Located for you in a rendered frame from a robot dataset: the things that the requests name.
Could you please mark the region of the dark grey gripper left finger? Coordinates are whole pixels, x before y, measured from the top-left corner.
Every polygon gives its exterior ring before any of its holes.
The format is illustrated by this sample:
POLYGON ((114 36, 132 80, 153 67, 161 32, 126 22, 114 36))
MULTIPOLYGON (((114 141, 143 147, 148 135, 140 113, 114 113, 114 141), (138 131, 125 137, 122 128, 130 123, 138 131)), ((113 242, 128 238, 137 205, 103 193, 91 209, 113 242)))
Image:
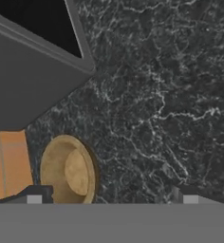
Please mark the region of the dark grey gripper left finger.
POLYGON ((50 185, 29 185, 20 193, 0 199, 0 203, 52 204, 53 187, 50 185))

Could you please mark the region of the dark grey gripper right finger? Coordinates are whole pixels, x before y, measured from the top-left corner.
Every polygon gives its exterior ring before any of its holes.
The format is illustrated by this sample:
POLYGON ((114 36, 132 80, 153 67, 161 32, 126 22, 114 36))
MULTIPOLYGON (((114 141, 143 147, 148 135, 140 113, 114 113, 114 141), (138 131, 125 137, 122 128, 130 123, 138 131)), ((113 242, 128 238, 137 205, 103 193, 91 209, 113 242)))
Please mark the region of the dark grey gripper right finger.
POLYGON ((181 204, 224 204, 223 198, 208 196, 200 193, 196 188, 181 186, 173 188, 174 202, 181 204))

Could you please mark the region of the tan wooden bowl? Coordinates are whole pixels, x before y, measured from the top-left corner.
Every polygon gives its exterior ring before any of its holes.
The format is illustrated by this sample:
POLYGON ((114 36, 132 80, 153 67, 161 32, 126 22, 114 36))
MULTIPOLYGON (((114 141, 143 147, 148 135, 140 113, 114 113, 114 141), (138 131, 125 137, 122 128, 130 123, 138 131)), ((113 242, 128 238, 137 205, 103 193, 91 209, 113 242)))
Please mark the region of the tan wooden bowl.
POLYGON ((60 135, 42 155, 40 180, 53 187, 55 203, 91 203, 99 185, 96 158, 80 140, 60 135))

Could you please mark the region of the dark grey open cabinet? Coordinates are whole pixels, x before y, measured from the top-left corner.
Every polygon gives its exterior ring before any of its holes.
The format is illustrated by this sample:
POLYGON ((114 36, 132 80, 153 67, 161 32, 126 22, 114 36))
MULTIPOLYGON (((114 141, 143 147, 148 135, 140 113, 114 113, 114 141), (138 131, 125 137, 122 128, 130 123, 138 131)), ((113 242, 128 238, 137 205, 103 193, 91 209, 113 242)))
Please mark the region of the dark grey open cabinet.
POLYGON ((96 72, 74 0, 0 0, 0 131, 20 131, 96 72))

